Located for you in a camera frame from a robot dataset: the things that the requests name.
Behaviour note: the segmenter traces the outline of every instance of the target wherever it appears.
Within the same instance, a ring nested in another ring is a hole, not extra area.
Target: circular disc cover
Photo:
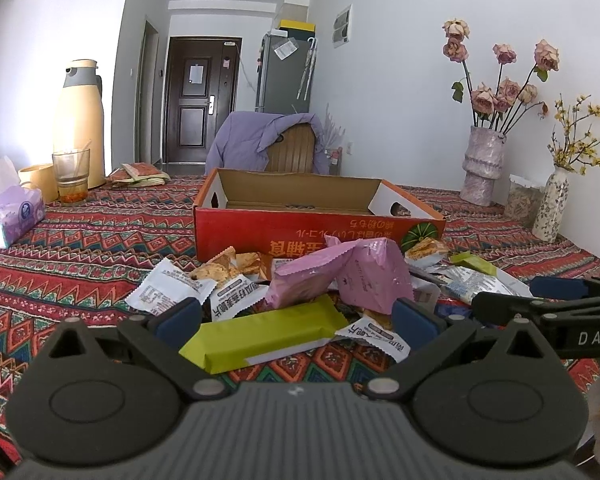
[[[23,452],[69,466],[95,466],[139,454],[174,426],[174,387],[145,368],[58,360],[24,377],[11,396],[7,425]]]
[[[485,466],[532,466],[575,450],[587,421],[582,396],[546,373],[541,360],[525,361],[481,361],[431,376],[413,397],[421,429],[453,455]]]

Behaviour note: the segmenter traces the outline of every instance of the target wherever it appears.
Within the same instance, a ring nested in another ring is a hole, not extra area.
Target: pink snack package
[[[327,247],[284,264],[274,272],[265,302],[283,308],[321,296],[356,248],[357,242]]]
[[[409,266],[398,245],[387,238],[341,243],[325,236],[327,248],[281,266],[265,297],[271,308],[310,301],[324,294],[334,278],[342,301],[391,314],[397,298],[413,300]]]
[[[327,248],[344,245],[333,236],[324,239]],[[388,238],[353,243],[356,248],[337,275],[342,301],[390,316],[395,300],[413,300],[409,265],[397,243]]]

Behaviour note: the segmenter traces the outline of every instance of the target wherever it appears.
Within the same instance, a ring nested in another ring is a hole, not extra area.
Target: green snack package
[[[280,359],[327,344],[349,325],[331,298],[203,323],[180,355],[210,374]]]
[[[495,276],[498,272],[498,268],[495,265],[483,260],[480,256],[471,254],[469,251],[456,254],[455,256],[449,256],[448,259],[453,265],[468,267],[469,269],[477,270],[478,272],[490,276]]]

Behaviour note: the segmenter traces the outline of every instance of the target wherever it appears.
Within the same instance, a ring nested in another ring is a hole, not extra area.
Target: doorway
[[[134,121],[134,157],[136,162],[151,164],[152,115],[154,110],[155,69],[160,35],[151,23],[144,23],[144,36],[138,63],[136,118]]]
[[[171,38],[163,158],[204,164],[235,107],[241,38]]]

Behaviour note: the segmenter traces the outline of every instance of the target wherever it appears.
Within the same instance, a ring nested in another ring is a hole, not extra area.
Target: gray ribbed panel
[[[346,383],[243,383],[229,399],[194,405],[160,446],[123,465],[74,472],[27,462],[9,478],[586,480],[565,463],[498,472],[457,462],[424,442],[398,406],[363,400]]]

